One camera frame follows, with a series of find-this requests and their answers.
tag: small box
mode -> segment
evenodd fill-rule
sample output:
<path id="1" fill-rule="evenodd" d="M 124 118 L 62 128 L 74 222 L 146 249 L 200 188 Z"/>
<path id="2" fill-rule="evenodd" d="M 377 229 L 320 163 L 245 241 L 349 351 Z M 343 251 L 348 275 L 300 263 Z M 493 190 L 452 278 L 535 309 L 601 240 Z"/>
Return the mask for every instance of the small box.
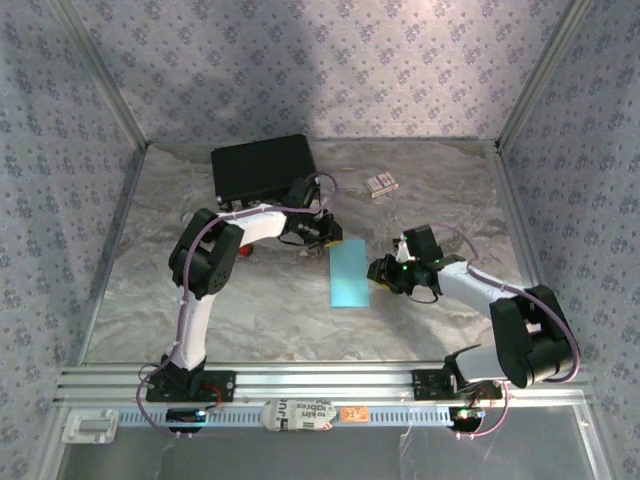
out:
<path id="1" fill-rule="evenodd" d="M 371 192 L 371 198 L 379 197 L 398 188 L 398 182 L 391 176 L 391 173 L 384 172 L 365 181 L 367 188 Z"/>

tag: label sticker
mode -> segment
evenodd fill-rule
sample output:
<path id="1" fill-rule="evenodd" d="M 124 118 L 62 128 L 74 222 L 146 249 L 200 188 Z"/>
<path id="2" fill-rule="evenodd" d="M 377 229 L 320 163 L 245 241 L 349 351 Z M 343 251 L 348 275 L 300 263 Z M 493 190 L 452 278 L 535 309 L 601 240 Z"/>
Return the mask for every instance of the label sticker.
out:
<path id="1" fill-rule="evenodd" d="M 272 432 L 330 430 L 336 413 L 327 400 L 269 400 L 262 408 L 262 424 Z"/>
<path id="2" fill-rule="evenodd" d="M 366 423 L 369 421 L 368 407 L 342 407 L 340 421 L 344 423 Z"/>

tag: orange label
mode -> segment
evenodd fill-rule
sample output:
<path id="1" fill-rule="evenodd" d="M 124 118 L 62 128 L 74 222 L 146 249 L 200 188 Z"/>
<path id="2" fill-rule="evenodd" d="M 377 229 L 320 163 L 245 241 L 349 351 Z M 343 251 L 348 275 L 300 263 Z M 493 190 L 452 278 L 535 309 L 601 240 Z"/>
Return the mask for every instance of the orange label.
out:
<path id="1" fill-rule="evenodd" d="M 367 407 L 342 407 L 340 421 L 345 423 L 368 422 L 369 409 Z"/>

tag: metal bracket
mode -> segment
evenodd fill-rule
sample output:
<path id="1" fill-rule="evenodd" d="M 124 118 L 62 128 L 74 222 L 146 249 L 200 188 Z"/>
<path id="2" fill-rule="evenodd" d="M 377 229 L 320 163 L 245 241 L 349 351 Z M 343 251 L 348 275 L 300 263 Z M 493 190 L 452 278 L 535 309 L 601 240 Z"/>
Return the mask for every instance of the metal bracket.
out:
<path id="1" fill-rule="evenodd" d="M 151 378 L 147 389 L 147 402 L 233 402 L 236 387 L 234 371 L 196 369 L 195 373 L 187 374 L 189 378 L 182 382 L 184 385 L 169 381 L 169 378 L 163 375 L 166 373 L 163 371 Z"/>
<path id="2" fill-rule="evenodd" d="M 71 410 L 62 432 L 64 443 L 113 442 L 120 414 L 116 410 Z"/>
<path id="3" fill-rule="evenodd" d="M 456 395 L 456 377 L 445 370 L 412 370 L 411 386 L 413 399 L 454 400 Z"/>

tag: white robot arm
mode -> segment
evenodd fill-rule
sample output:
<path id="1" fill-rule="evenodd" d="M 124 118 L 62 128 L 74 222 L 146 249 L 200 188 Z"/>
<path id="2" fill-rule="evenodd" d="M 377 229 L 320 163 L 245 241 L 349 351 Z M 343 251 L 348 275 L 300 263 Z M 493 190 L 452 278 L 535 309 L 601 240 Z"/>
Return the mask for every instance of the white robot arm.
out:
<path id="1" fill-rule="evenodd" d="M 269 206 L 263 204 L 249 211 L 260 212 Z M 230 213 L 221 213 L 219 216 L 223 219 L 228 219 L 225 220 L 228 225 L 235 225 L 242 229 L 242 237 L 238 248 L 250 245 L 263 238 L 278 237 L 282 235 L 287 224 L 287 216 L 282 212 L 262 212 L 239 219 L 234 219 L 233 214 Z M 207 335 L 211 307 L 216 295 L 217 293 L 204 294 L 201 298 L 197 298 L 196 294 L 189 290 L 183 330 L 178 332 L 177 335 L 177 338 L 180 338 L 181 341 L 171 359 L 177 367 L 191 371 L 204 362 L 206 357 L 205 337 Z M 173 347 L 170 347 L 167 355 L 172 350 Z"/>
<path id="2" fill-rule="evenodd" d="M 459 387 L 508 380 L 525 388 L 570 368 L 565 378 L 575 375 L 579 351 L 551 289 L 506 285 L 470 268 L 458 255 L 445 256 L 429 225 L 403 232 L 394 245 L 395 257 L 389 254 L 370 265 L 370 280 L 396 294 L 428 287 L 436 298 L 456 298 L 491 319 L 495 344 L 466 348 L 445 359 Z M 539 329 L 530 332 L 528 324 Z"/>
<path id="3" fill-rule="evenodd" d="M 166 390 L 167 385 L 171 385 L 172 392 L 179 392 L 179 399 L 197 396 L 204 375 L 205 337 L 211 308 L 217 293 L 229 279 L 240 247 L 289 232 L 300 235 L 308 245 L 326 245 L 342 238 L 342 230 L 331 214 L 287 215 L 265 212 L 268 207 L 260 205 L 252 209 L 253 212 L 243 211 L 244 218 L 220 214 L 224 221 L 203 237 L 203 243 L 215 241 L 215 244 L 211 250 L 198 246 L 191 260 L 186 315 L 176 344 L 163 357 L 163 362 L 168 358 L 170 362 L 151 380 L 154 386 Z M 176 285 L 183 285 L 187 250 L 215 217 L 216 214 L 202 209 L 187 226 L 169 261 Z M 428 287 L 436 297 L 456 298 L 492 321 L 494 345 L 472 346 L 445 359 L 440 378 L 453 379 L 447 388 L 451 387 L 454 393 L 485 380 L 509 380 L 524 388 L 553 377 L 572 364 L 576 367 L 579 354 L 576 355 L 575 340 L 548 287 L 539 285 L 525 292 L 513 286 L 507 288 L 498 279 L 472 271 L 462 257 L 442 253 L 427 225 L 405 231 L 402 239 L 394 244 L 395 256 L 386 255 L 370 265 L 367 274 L 370 280 L 396 294 L 411 295 L 416 286 Z M 537 304 L 543 304 L 547 311 Z M 559 328 L 557 321 L 564 322 L 565 328 Z M 529 332 L 528 323 L 539 324 L 539 330 Z"/>

